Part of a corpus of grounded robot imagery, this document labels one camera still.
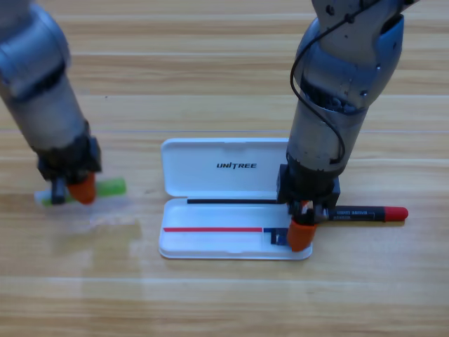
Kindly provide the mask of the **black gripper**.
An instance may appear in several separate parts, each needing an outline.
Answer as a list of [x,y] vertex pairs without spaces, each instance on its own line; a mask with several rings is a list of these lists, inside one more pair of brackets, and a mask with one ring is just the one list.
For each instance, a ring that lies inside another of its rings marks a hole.
[[298,165],[282,164],[276,181],[279,204],[286,204],[291,222],[288,245],[293,252],[308,248],[316,224],[328,219],[340,196],[339,178],[324,171],[310,171]]
[[36,154],[40,174],[51,183],[51,204],[64,204],[68,196],[83,205],[95,201],[95,174],[102,170],[101,149],[95,137],[81,135],[66,147],[38,148]]

